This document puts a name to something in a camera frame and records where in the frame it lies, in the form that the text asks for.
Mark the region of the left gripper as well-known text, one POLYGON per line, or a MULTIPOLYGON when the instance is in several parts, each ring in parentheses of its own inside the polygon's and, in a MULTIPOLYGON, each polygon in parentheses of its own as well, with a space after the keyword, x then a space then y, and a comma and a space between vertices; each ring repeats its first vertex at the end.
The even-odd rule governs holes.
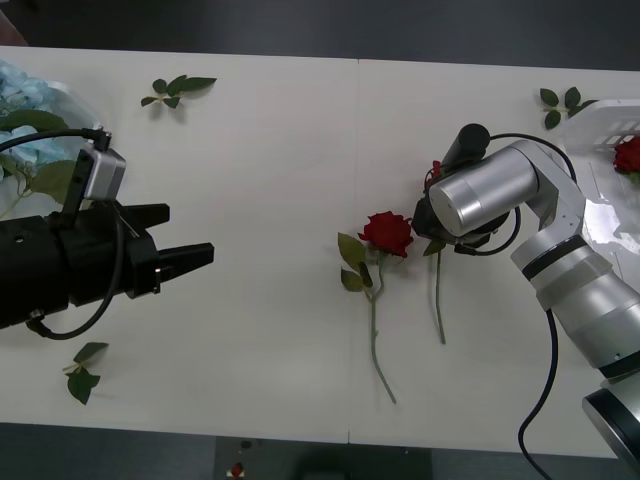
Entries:
MULTIPOLYGON (((193 272, 214 261, 211 243, 186 245, 158 252, 148 229, 170 220, 164 203, 119 206, 124 227, 124 253, 117 294, 134 299, 157 293, 161 281, 193 272)), ((68 231, 69 298, 75 306, 102 299, 112 280, 116 261, 113 209, 98 203, 81 211, 68 231)))

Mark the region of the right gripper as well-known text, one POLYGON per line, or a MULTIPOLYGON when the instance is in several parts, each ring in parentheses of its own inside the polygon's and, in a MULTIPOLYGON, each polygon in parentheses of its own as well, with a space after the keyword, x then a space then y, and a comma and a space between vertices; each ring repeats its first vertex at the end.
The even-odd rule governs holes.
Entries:
POLYGON ((453 236, 444 228, 437 218, 427 196, 417 202, 411 226, 419 237, 436 240, 445 244, 453 243, 453 236))

